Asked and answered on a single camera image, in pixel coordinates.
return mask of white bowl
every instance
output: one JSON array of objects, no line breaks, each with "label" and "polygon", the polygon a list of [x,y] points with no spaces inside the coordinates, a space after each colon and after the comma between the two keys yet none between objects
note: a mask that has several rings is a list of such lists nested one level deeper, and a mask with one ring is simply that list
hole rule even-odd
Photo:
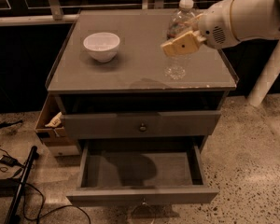
[{"label": "white bowl", "polygon": [[120,38],[111,33],[96,33],[87,36],[83,45],[93,59],[107,63],[118,53]]}]

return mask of wooden crate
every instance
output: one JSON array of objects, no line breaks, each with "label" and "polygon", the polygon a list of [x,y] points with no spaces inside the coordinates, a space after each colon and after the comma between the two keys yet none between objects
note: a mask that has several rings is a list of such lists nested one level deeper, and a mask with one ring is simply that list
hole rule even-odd
[{"label": "wooden crate", "polygon": [[77,141],[67,137],[63,126],[58,128],[45,127],[45,124],[49,123],[58,113],[59,108],[54,97],[48,95],[35,126],[35,132],[54,156],[79,155]]}]

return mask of floor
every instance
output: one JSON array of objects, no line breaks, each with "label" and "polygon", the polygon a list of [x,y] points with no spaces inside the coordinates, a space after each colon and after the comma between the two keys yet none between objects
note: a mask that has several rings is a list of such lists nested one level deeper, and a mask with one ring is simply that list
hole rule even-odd
[{"label": "floor", "polygon": [[[28,182],[46,196],[42,214],[70,204],[65,195],[75,188],[79,172],[79,156],[54,158],[35,135],[39,112],[0,114],[0,122],[23,120],[23,124],[0,129],[0,148],[24,162],[30,147],[38,147],[39,159]],[[280,223],[280,94],[268,95],[259,107],[249,105],[242,96],[229,97],[222,108],[222,117],[202,153],[203,167],[210,187],[219,194],[210,204],[173,204],[151,206],[155,224],[161,223]],[[0,172],[10,177],[17,168]],[[11,197],[0,197],[0,223]],[[22,203],[18,209],[20,223]],[[40,196],[26,191],[25,213],[34,218]],[[135,206],[83,208],[91,223],[152,223],[151,219],[133,218]],[[41,223],[88,223],[82,212],[64,208]]]}]

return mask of black metal stand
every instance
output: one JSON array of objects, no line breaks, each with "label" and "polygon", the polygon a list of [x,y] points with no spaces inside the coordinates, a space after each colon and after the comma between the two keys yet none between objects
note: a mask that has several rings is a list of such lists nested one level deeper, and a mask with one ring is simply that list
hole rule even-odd
[{"label": "black metal stand", "polygon": [[21,200],[21,196],[25,189],[26,181],[28,179],[32,164],[34,162],[34,159],[38,158],[38,154],[36,151],[37,151],[36,146],[31,147],[30,154],[28,156],[28,160],[27,160],[24,170],[22,172],[21,180],[14,181],[14,182],[18,182],[18,188],[14,194],[12,203],[9,207],[9,211],[8,211],[7,218],[5,221],[6,224],[18,223],[20,220],[20,218],[16,215],[16,213],[17,213],[18,205]]}]

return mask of drawer handle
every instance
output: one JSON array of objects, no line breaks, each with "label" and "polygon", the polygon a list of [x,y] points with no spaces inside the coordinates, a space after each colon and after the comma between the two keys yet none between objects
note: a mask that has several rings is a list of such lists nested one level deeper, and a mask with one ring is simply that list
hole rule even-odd
[{"label": "drawer handle", "polygon": [[147,126],[144,123],[141,123],[141,125],[139,127],[139,131],[145,132],[146,130],[147,130]]}]

